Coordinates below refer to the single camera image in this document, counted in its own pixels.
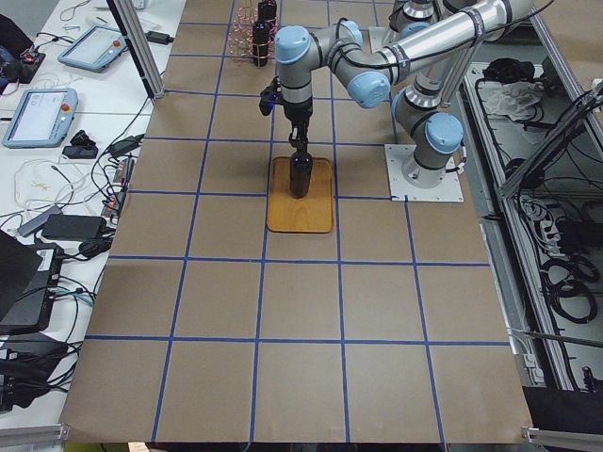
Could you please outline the robot arm over tray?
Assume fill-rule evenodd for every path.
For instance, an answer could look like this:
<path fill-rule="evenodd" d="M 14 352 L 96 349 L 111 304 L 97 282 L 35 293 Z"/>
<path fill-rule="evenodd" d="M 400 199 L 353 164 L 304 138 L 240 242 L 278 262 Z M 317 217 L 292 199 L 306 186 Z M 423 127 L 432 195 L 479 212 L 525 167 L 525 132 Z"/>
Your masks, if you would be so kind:
<path fill-rule="evenodd" d="M 307 183 L 313 169 L 308 129 L 313 113 L 312 74 L 328 68 L 362 108 L 384 102 L 391 88 L 410 74 L 431 68 L 485 40 L 495 40 L 527 20 L 531 1 L 478 1 L 437 22 L 426 22 L 408 37 L 398 37 L 376 51 L 363 49 L 357 23 L 342 18 L 317 31 L 301 25 L 282 27 L 275 35 L 277 74 L 261 94 L 260 110 L 268 115 L 281 105 L 291 123 L 289 142 L 295 152 L 289 174 Z"/>

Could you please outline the robot arm over basket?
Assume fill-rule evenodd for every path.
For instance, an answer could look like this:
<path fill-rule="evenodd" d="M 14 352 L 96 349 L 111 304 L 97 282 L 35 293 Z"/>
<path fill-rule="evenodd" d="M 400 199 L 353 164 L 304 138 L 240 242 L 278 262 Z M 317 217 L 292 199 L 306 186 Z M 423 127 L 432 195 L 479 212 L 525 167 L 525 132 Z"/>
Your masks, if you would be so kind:
<path fill-rule="evenodd" d="M 388 16 L 386 41 L 398 40 L 402 29 L 409 24 L 434 24 L 447 18 L 452 11 L 443 1 L 396 0 Z"/>

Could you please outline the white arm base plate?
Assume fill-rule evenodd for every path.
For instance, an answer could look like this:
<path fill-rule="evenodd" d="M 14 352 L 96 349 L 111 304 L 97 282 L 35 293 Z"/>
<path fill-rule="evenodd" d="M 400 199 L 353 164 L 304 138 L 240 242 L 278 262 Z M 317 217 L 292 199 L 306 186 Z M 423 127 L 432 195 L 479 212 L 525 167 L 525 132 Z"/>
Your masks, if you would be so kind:
<path fill-rule="evenodd" d="M 415 161 L 415 145 L 385 144 L 390 199 L 394 202 L 463 202 L 454 158 L 443 169 L 424 169 Z"/>
<path fill-rule="evenodd" d="M 371 26 L 368 29 L 370 49 L 372 52 L 382 50 L 399 40 L 399 31 L 391 29 L 389 26 Z"/>

